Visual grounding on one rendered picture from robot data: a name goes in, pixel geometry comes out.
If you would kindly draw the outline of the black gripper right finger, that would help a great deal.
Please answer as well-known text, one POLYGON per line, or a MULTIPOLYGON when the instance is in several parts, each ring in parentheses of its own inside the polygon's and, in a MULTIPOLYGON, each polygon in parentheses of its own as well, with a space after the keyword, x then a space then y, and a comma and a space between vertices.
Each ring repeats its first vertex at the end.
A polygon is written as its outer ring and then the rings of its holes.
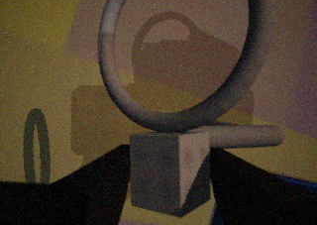
POLYGON ((210 151, 215 202, 224 225, 317 225, 317 194, 238 158, 210 151))

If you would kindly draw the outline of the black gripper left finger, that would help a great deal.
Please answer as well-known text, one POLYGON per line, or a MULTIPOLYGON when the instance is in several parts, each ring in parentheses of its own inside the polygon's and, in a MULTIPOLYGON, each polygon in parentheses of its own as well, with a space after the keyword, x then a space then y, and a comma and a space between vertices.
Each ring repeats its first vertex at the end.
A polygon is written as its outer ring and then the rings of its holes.
POLYGON ((130 174, 130 145, 47 185, 0 181, 0 225, 119 225, 130 174))

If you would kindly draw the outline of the grey metal cross-bar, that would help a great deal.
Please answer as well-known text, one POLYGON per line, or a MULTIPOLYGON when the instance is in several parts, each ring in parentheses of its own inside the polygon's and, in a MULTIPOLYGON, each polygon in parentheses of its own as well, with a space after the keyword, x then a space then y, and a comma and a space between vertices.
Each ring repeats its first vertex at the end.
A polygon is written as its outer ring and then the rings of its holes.
POLYGON ((210 150, 278 146, 285 137, 277 126, 242 126, 216 120, 186 132, 209 132, 210 150))

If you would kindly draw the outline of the blue tray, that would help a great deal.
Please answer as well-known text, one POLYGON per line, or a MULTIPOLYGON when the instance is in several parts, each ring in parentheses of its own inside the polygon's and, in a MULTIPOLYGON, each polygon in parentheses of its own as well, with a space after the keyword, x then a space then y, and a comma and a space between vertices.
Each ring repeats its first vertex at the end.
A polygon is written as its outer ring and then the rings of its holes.
MULTIPOLYGON (((288 182, 294 184, 295 186, 298 186, 304 190, 308 190, 312 193, 317 194, 317 183, 313 183, 313 182, 302 180, 302 179, 297 179, 297 178, 286 176, 286 175, 282 176, 282 175, 278 175, 278 174, 274 174, 274 173, 272 173, 272 175, 275 175, 279 178, 282 178, 282 179, 284 179, 284 180, 286 180, 286 181, 288 181, 288 182)), ((211 225, 224 225, 217 205, 216 205, 216 209, 215 209, 215 212, 213 215, 211 225)))

